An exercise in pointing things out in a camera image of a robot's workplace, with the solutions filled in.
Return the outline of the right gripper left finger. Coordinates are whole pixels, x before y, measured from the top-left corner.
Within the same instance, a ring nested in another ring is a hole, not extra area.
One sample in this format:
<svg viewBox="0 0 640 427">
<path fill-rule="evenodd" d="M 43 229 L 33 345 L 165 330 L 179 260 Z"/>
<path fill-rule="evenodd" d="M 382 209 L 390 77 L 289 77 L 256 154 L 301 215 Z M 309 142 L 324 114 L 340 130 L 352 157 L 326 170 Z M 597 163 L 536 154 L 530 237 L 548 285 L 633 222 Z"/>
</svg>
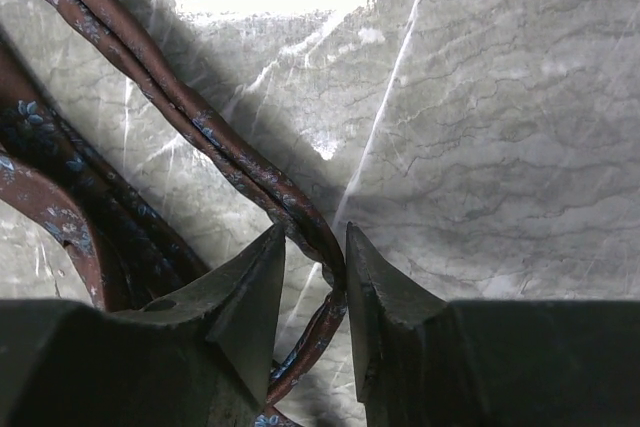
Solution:
<svg viewBox="0 0 640 427">
<path fill-rule="evenodd" d="M 5 426 L 249 426 L 266 404 L 285 235 L 138 311 L 1 304 Z"/>
</svg>

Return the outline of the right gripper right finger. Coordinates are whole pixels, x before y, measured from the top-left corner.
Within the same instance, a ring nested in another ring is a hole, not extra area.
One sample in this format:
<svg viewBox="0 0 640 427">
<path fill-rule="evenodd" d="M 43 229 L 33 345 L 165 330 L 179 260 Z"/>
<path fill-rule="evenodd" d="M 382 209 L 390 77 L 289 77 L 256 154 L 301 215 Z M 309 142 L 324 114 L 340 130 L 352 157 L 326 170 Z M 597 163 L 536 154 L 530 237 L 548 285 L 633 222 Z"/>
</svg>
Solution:
<svg viewBox="0 0 640 427">
<path fill-rule="evenodd" d="M 639 305 L 445 301 L 349 225 L 356 394 L 371 426 L 635 426 Z"/>
</svg>

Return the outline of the brown blue floral tie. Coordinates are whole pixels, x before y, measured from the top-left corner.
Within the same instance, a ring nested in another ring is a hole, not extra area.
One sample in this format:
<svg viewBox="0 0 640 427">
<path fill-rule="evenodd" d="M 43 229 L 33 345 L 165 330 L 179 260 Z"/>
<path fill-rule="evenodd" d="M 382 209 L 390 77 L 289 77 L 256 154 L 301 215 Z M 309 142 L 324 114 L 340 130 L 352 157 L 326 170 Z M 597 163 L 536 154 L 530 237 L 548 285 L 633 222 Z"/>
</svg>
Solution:
<svg viewBox="0 0 640 427">
<path fill-rule="evenodd" d="M 265 411 L 275 413 L 278 402 L 324 353 L 347 310 L 346 267 L 333 232 L 286 174 L 175 76 L 158 45 L 120 0 L 44 1 L 131 79 L 240 194 L 281 224 L 304 255 L 321 264 L 331 290 L 287 358 L 273 367 Z M 9 51 L 1 54 L 1 137 L 11 152 L 24 154 L 73 190 L 98 217 L 102 235 L 127 248 L 123 284 L 130 294 L 165 293 L 203 272 L 203 262 L 182 238 L 46 106 Z"/>
</svg>

